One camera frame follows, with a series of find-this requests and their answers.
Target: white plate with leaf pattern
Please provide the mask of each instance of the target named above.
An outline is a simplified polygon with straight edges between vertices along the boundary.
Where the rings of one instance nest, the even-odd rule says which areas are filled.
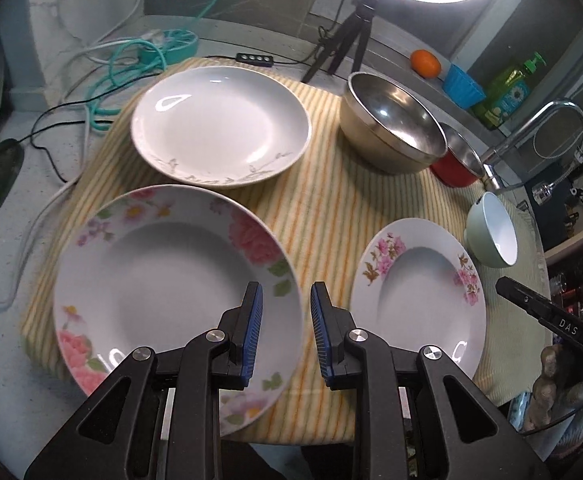
[[[62,253],[54,291],[66,365],[90,394],[133,349],[179,348],[217,327],[249,281],[264,292],[254,376],[244,391],[220,396],[221,433],[239,430],[278,399],[296,367],[302,303],[273,234],[210,190],[145,187],[80,228]]]
[[[275,79],[236,66],[204,66],[150,88],[134,111],[131,137],[161,173],[230,188],[287,170],[309,145],[311,121]]]
[[[351,291],[356,326],[389,345],[442,348],[470,378],[485,346],[487,311],[476,267],[447,230],[420,218],[383,228],[369,243]]]

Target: faucet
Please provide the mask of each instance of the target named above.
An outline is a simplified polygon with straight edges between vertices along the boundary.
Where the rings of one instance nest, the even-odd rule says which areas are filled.
[[[504,192],[522,187],[524,184],[518,186],[508,186],[505,187],[503,180],[498,176],[494,170],[494,166],[500,161],[506,153],[508,153],[524,136],[526,136],[530,131],[540,128],[545,124],[553,115],[561,111],[563,108],[573,110],[578,114],[578,117],[583,124],[583,110],[576,103],[566,100],[566,99],[556,99],[548,102],[540,110],[538,110],[531,118],[529,118],[522,126],[520,126],[516,131],[514,131],[509,137],[507,137],[499,145],[489,148],[480,157],[480,162],[482,162],[485,168],[485,176],[482,177],[482,183],[487,191],[491,191],[494,194],[502,194]],[[547,200],[551,198],[551,195],[556,188],[556,186],[565,180],[567,176],[574,171],[580,164],[583,163],[583,140],[581,141],[580,147],[575,150],[574,161],[569,165],[569,168],[562,174],[561,177],[556,179],[551,183],[541,182],[536,184],[531,190],[532,195],[539,205],[544,204]]]

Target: stainless steel bowl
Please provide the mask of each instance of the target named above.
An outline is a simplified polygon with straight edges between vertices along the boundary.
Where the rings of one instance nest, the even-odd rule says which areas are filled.
[[[454,128],[449,126],[449,124],[440,124],[443,132],[445,132],[445,137],[447,137],[449,151],[453,153],[456,160],[465,166],[465,169],[475,177],[484,177],[485,167],[482,162],[480,162],[480,156],[476,153],[476,150],[469,145],[465,137],[460,135]]]
[[[406,90],[364,72],[349,76],[340,126],[363,158],[387,173],[417,173],[447,152],[444,132]]]

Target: black cable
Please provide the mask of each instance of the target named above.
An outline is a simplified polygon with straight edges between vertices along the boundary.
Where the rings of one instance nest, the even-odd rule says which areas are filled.
[[[108,120],[108,119],[101,119],[101,120],[97,120],[95,122],[97,122],[97,123],[113,123],[113,121]],[[35,136],[37,134],[41,134],[42,132],[46,132],[47,130],[55,128],[56,126],[69,126],[70,124],[84,124],[84,120],[82,120],[82,121],[62,121],[59,123],[50,124],[49,126],[45,126],[44,128],[36,130],[35,132],[31,132],[29,135],[21,138],[17,142],[20,143],[20,142],[23,142],[24,140],[27,140],[27,139],[29,139],[31,142],[31,141],[33,141],[33,136]],[[68,180],[65,177],[63,177],[62,174],[60,173],[60,170],[56,166],[56,163],[54,162],[53,157],[51,156],[51,152],[45,146],[38,146],[37,144],[33,144],[33,142],[31,142],[31,145],[34,148],[36,148],[37,150],[42,150],[43,152],[45,152],[45,154],[47,155],[47,158],[49,159],[49,162],[51,163],[51,167],[53,168],[53,171],[56,173],[56,176],[63,182],[63,184],[66,184],[68,182]]]
[[[338,4],[338,10],[335,12],[334,21],[329,28],[323,27],[322,25],[318,25],[318,44],[316,47],[303,59],[300,61],[293,61],[291,63],[285,62],[278,62],[279,65],[296,65],[296,64],[303,64],[304,62],[308,61],[310,57],[314,57],[316,59],[318,55],[318,51],[323,47],[325,42],[331,38],[331,31],[334,30],[335,26],[338,24],[338,18],[340,17],[340,12],[343,10],[343,5],[345,4],[345,0],[340,0],[340,4]]]
[[[36,148],[36,150],[42,150],[43,152],[45,152],[45,154],[47,155],[47,158],[49,159],[49,162],[51,163],[51,167],[53,168],[54,172],[56,173],[56,176],[65,184],[67,183],[67,180],[62,176],[62,174],[59,172],[58,168],[56,167],[56,163],[53,161],[53,158],[51,156],[50,151],[45,148],[44,146],[39,146],[37,145],[34,140],[33,137],[39,133],[42,133],[50,128],[53,128],[55,126],[63,126],[63,125],[67,125],[67,124],[81,124],[84,123],[84,121],[64,121],[61,123],[56,123],[56,124],[52,124],[51,126],[47,127],[47,128],[42,128],[40,130],[34,131],[36,126],[38,125],[38,123],[42,120],[43,117],[45,117],[47,114],[52,113],[55,110],[58,110],[59,108],[63,108],[65,106],[75,106],[75,105],[82,105],[82,104],[87,104],[90,103],[91,101],[95,101],[97,99],[100,99],[101,97],[105,97],[109,94],[113,94],[114,92],[117,92],[118,90],[125,88],[126,86],[129,86],[132,83],[135,83],[136,81],[139,81],[141,79],[145,79],[147,77],[154,77],[158,75],[157,73],[151,73],[151,74],[145,74],[145,75],[141,75],[139,77],[133,78],[129,81],[127,81],[125,84],[118,86],[116,88],[111,88],[106,92],[103,92],[101,94],[98,94],[97,96],[91,97],[89,99],[84,99],[84,100],[80,100],[80,101],[69,101],[66,103],[61,103],[59,105],[53,106],[47,110],[45,110],[43,113],[41,113],[38,118],[34,121],[33,126],[31,127],[31,133],[26,136],[23,137],[21,140],[19,140],[18,142],[22,142],[23,140],[29,139],[29,143],[31,146],[33,146],[34,148]],[[96,121],[98,123],[102,122],[102,123],[111,123],[113,121],[108,121],[108,120],[101,120],[101,121]]]
[[[536,428],[535,430],[523,431],[521,433],[521,435],[522,436],[530,436],[530,435],[533,435],[533,434],[536,434],[536,433],[540,433],[540,431],[545,431],[545,430],[548,430],[549,428],[553,428],[554,426],[557,426],[561,422],[565,422],[568,418],[574,416],[581,409],[583,409],[583,403],[580,406],[578,406],[575,410],[569,412],[566,415],[561,416],[560,418],[557,418],[556,420],[553,420],[549,424],[547,424],[545,426],[542,426],[541,428]]]
[[[285,59],[293,59],[289,56],[284,56],[283,54],[276,54],[275,52],[270,52],[269,50],[263,50],[261,48],[252,48],[248,45],[242,45],[240,43],[232,43],[231,41],[222,41],[222,40],[212,40],[211,38],[198,38],[199,40],[205,40],[205,41],[214,41],[215,43],[224,43],[224,44],[228,44],[228,45],[234,45],[234,46],[239,46],[241,48],[249,48],[251,50],[257,50],[258,52],[262,52],[264,54],[271,54],[272,56],[278,56],[278,57],[284,57]],[[233,61],[236,60],[235,57],[230,57],[230,56],[206,56],[207,58],[213,58],[213,57],[220,57],[221,59],[231,59]],[[274,61],[273,62],[274,65],[297,65],[300,64],[300,61],[294,61],[293,63],[285,63],[283,61]],[[342,79],[343,81],[347,81],[346,77],[340,77],[337,74],[333,74],[334,76],[336,76],[337,78]]]

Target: yellow striped cloth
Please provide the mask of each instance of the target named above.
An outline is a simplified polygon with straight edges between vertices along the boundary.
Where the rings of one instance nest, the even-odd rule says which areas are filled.
[[[210,64],[218,61],[190,59],[163,76]],[[283,244],[307,299],[305,313],[309,288],[319,280],[327,283],[334,304],[348,307],[359,259],[374,234],[391,221],[427,218],[462,240],[469,208],[482,193],[479,184],[450,189],[428,170],[399,176],[375,171],[339,133],[339,97],[264,69],[260,72],[269,73],[298,96],[311,117],[313,140],[290,170],[260,184],[228,190],[226,195],[255,212]],[[22,336],[28,355],[57,376],[68,376],[52,318],[56,267],[65,243],[104,203],[131,189],[169,182],[145,164],[130,140],[130,118],[140,95],[124,107],[65,204],[24,318]],[[506,206],[518,235],[519,262],[506,272],[478,267],[486,292],[488,327],[475,381],[497,404],[531,387],[546,343],[545,331],[535,320],[495,295],[495,280],[504,274],[546,293],[529,216],[511,203]],[[289,388],[236,438],[271,444],[353,440],[355,394],[325,388],[309,315],[303,339],[302,358]]]

